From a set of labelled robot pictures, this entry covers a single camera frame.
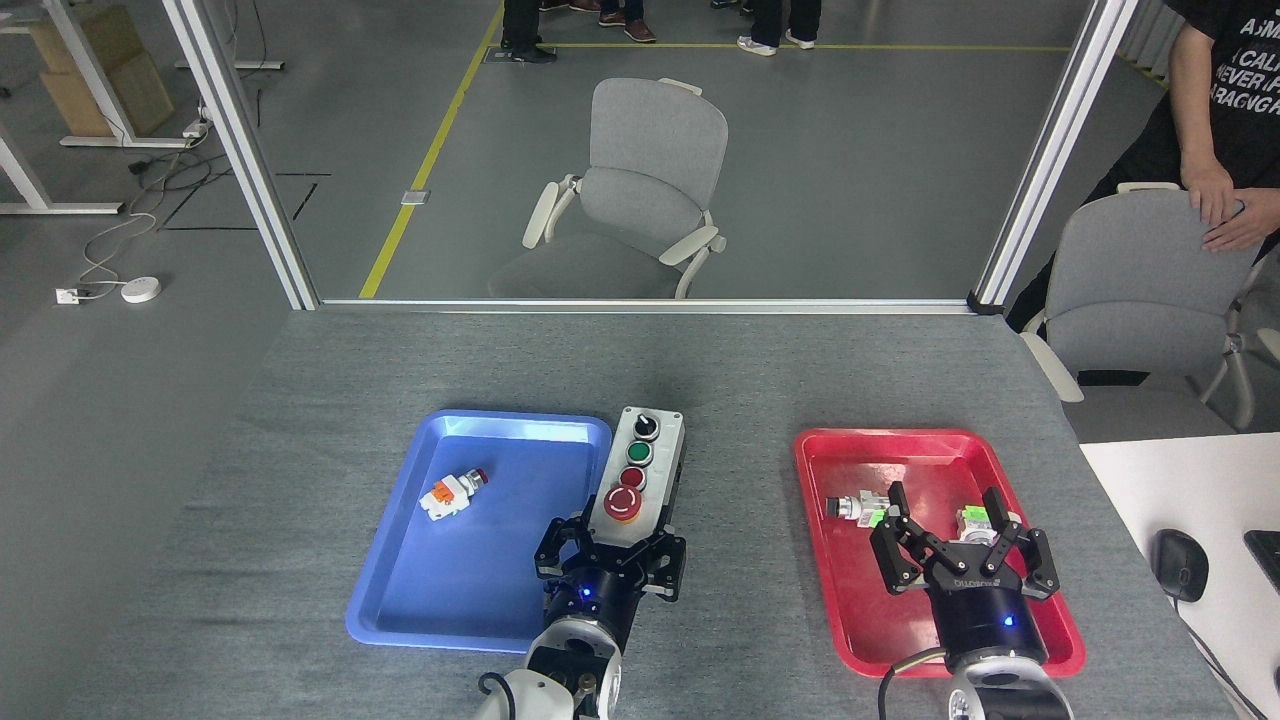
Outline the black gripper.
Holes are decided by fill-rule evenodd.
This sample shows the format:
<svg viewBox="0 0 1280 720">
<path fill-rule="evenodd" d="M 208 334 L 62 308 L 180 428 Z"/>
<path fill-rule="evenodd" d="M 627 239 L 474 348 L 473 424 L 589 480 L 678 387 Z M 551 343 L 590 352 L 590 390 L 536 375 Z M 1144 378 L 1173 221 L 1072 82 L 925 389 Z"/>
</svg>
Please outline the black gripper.
<svg viewBox="0 0 1280 720">
<path fill-rule="evenodd" d="M 567 543 L 576 553 L 562 559 Z M 599 621 L 608 632 L 631 632 L 643 594 L 678 598 L 686 542 L 650 534 L 630 546 L 599 544 L 582 514 L 556 518 L 535 550 L 535 570 L 549 594 L 544 624 L 562 618 Z"/>
<path fill-rule="evenodd" d="M 957 551 L 910 518 L 902 482 L 890 486 L 888 498 L 890 506 L 872 529 L 870 546 L 891 594 L 908 591 L 931 559 L 957 577 L 966 573 Z M 1047 534 L 1012 519 L 998 488 L 988 488 L 982 498 L 996 537 L 977 562 L 980 579 L 964 580 L 956 589 L 933 582 L 925 585 L 943 664 L 951 674 L 988 657 L 1014 656 L 1038 664 L 1048 657 L 1025 598 L 1044 601 L 1060 589 Z M 1025 577 L 1006 564 L 1011 550 L 1019 550 Z"/>
</svg>

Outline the person's right hand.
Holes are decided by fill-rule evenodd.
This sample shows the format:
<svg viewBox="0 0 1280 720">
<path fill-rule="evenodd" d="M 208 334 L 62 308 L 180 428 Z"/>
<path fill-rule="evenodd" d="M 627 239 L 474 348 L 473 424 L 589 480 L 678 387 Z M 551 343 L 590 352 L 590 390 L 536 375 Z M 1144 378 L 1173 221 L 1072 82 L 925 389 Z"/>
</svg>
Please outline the person's right hand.
<svg viewBox="0 0 1280 720">
<path fill-rule="evenodd" d="M 1190 205 L 1212 229 L 1230 220 L 1235 213 L 1235 186 L 1224 165 L 1212 155 L 1185 156 L 1180 164 L 1181 186 L 1190 196 Z"/>
</svg>

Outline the person's left hand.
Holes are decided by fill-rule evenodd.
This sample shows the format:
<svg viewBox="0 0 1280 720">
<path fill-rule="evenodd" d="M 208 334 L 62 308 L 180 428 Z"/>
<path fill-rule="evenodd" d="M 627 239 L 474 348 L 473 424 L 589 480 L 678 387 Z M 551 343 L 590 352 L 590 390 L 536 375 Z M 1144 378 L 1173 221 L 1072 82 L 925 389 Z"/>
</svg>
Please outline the person's left hand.
<svg viewBox="0 0 1280 720">
<path fill-rule="evenodd" d="M 1204 250 L 1225 252 L 1251 249 L 1277 231 L 1279 188 L 1235 190 L 1234 201 L 1243 209 L 1204 236 Z"/>
</svg>

